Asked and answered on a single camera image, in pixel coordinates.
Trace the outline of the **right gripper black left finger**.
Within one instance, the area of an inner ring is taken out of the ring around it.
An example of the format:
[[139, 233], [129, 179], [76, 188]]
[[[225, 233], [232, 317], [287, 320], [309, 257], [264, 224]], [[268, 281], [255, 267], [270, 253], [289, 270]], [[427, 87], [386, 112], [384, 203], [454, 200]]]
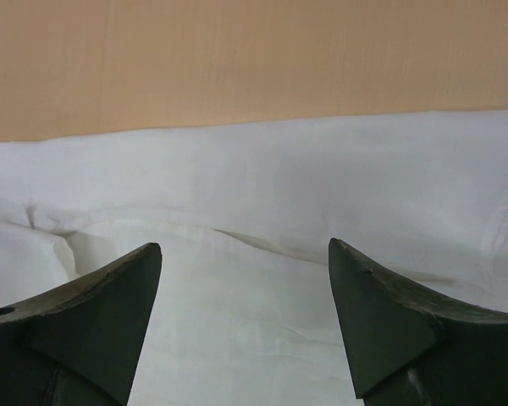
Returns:
[[0, 308], [0, 405], [126, 405], [162, 269], [149, 243]]

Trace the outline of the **white long sleeve shirt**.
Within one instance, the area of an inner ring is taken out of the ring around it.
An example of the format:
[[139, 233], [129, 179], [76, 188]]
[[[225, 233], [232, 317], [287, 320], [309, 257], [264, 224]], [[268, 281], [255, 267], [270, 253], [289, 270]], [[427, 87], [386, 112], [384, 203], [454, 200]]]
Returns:
[[0, 307], [156, 242], [132, 405], [353, 405], [328, 244], [508, 312], [508, 111], [0, 143]]

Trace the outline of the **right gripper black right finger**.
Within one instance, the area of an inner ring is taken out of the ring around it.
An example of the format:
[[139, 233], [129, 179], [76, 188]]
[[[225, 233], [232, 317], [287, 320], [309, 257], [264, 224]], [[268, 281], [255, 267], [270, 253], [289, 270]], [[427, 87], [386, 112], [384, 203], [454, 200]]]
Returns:
[[339, 239], [329, 279], [366, 405], [508, 405], [508, 313], [438, 293]]

